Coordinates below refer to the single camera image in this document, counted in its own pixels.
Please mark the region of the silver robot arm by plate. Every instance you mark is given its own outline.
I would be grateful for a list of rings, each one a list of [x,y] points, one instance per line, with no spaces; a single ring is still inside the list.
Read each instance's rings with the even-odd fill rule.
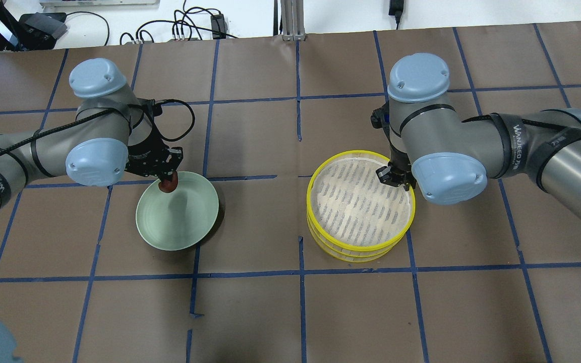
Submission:
[[[0,134],[0,209],[28,184],[67,175],[84,186],[108,187],[125,172],[154,176],[173,192],[182,147],[170,147],[155,124],[175,99],[142,99],[111,60],[88,59],[69,75],[82,103],[73,122],[52,129]]]

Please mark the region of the black gripper by plate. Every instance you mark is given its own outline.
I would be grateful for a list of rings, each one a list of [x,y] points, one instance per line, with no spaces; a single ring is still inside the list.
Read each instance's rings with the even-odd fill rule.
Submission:
[[[152,175],[160,180],[168,180],[168,188],[176,189],[179,184],[178,169],[184,158],[182,147],[160,145],[133,145],[128,147],[128,161],[125,171],[147,177]]]

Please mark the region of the black gripper over steamer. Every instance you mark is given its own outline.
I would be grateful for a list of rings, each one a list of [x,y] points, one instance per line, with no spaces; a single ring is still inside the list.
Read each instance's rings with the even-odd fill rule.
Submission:
[[[415,188],[417,180],[411,170],[401,170],[393,164],[387,164],[375,171],[381,184],[392,188],[404,188],[405,191]]]

